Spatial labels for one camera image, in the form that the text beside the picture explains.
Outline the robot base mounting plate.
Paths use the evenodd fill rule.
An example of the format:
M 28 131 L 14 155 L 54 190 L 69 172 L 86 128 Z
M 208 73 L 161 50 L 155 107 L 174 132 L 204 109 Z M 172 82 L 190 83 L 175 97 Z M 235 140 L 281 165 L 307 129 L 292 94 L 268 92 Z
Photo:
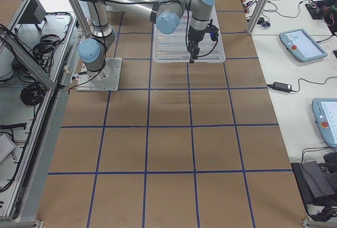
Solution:
M 82 71 L 86 73 L 78 78 L 78 92 L 100 92 L 100 91 L 118 91 L 120 83 L 120 74 L 122 68 L 122 58 L 106 58 L 106 64 L 99 75 L 93 80 L 96 73 L 87 72 L 86 66 L 82 64 Z

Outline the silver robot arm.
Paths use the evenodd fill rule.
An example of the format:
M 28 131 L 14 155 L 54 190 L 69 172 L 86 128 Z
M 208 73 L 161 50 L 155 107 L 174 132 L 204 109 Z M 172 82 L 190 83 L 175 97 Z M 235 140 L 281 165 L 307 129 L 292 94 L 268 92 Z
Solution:
M 181 18 L 187 14 L 184 35 L 185 48 L 189 53 L 188 62 L 194 63 L 203 57 L 199 43 L 206 34 L 215 43 L 219 41 L 219 29 L 213 24 L 211 12 L 215 0 L 79 0 L 87 3 L 92 19 L 92 34 L 101 32 L 99 38 L 110 36 L 107 29 L 106 6 L 123 12 L 147 18 L 163 34 L 172 34 L 180 24 Z

